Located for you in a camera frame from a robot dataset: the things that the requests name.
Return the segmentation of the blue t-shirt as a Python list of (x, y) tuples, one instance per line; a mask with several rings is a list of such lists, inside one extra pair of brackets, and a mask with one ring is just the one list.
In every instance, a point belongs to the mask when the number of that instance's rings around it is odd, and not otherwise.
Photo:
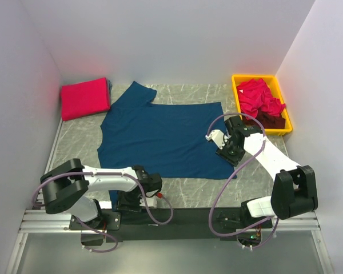
[(156, 104), (157, 91), (133, 82), (113, 103), (102, 124), (98, 148), (102, 168), (144, 166), (164, 179), (194, 179), (175, 207), (210, 207), (234, 168), (205, 139), (222, 115), (221, 102)]

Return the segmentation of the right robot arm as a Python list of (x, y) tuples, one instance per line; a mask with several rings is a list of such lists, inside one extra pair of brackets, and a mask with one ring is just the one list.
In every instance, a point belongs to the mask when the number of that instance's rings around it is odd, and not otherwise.
[(245, 201), (239, 208), (237, 222), (251, 228), (272, 217), (286, 220), (318, 208), (315, 172), (281, 152), (266, 136), (262, 124), (246, 126), (242, 114), (225, 120), (227, 132), (208, 129), (206, 140), (217, 146), (216, 153), (242, 170), (256, 160), (273, 179), (269, 196)]

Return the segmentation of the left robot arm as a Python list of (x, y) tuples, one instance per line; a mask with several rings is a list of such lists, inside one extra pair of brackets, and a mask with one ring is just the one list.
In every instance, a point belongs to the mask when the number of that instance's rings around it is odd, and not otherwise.
[(112, 209), (139, 212), (146, 206), (157, 208), (156, 196), (162, 188), (160, 175), (149, 174), (143, 166), (94, 168), (82, 165), (77, 158), (44, 174), (40, 181), (41, 184), (48, 182), (42, 189), (46, 213), (70, 213), (89, 229), (97, 229), (108, 221), (99, 201), (87, 198), (85, 193), (115, 191)]

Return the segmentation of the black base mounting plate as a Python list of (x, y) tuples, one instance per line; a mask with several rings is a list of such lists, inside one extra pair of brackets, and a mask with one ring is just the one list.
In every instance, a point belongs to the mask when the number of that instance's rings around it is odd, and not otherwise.
[[(105, 228), (119, 241), (213, 239), (216, 235), (208, 225), (209, 212), (208, 208), (177, 208), (167, 225), (158, 225), (145, 209), (139, 212), (104, 209), (103, 221), (96, 229)], [(219, 233), (232, 233), (263, 219), (251, 217), (246, 207), (222, 207), (215, 208), (212, 226)]]

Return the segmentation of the dark red t-shirt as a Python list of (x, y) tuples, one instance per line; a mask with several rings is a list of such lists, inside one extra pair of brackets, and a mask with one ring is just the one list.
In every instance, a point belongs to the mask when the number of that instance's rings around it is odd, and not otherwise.
[[(256, 118), (265, 129), (284, 129), (286, 120), (281, 116), (271, 116), (267, 112), (263, 112), (261, 110), (258, 110)], [(259, 125), (252, 119), (248, 119), (248, 117), (243, 116), (242, 121), (245, 125), (256, 125), (259, 127)]]

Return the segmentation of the crumpled pink t-shirt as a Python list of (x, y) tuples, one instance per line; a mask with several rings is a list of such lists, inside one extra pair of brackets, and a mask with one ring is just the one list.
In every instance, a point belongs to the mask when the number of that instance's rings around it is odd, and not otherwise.
[(280, 117), (285, 104), (275, 98), (266, 82), (260, 79), (251, 79), (237, 86), (238, 100), (241, 112), (254, 118), (259, 111), (273, 117)]

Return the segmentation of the folded pink t-shirt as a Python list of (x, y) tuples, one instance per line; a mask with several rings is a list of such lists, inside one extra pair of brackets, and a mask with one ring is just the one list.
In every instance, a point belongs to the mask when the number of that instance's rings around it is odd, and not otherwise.
[(61, 118), (63, 121), (108, 111), (111, 100), (107, 94), (107, 78), (69, 84), (61, 87)]

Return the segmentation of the folded grey t-shirt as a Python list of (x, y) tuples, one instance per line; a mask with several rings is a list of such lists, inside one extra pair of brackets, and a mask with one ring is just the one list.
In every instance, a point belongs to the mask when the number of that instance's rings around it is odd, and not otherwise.
[(107, 83), (107, 94), (108, 94), (109, 100), (111, 100), (111, 91), (112, 91), (113, 85), (109, 79), (106, 80), (106, 83)]

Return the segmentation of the aluminium rail frame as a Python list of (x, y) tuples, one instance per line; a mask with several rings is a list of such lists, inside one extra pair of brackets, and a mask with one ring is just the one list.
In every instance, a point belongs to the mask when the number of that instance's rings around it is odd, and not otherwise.
[[(69, 223), (70, 215), (68, 213), (48, 215), (44, 210), (26, 210), (5, 272), (17, 273), (27, 237), (30, 233), (69, 232)], [(305, 213), (291, 219), (280, 221), (277, 231), (310, 231), (323, 272), (334, 273), (334, 268), (331, 264), (315, 213)]]

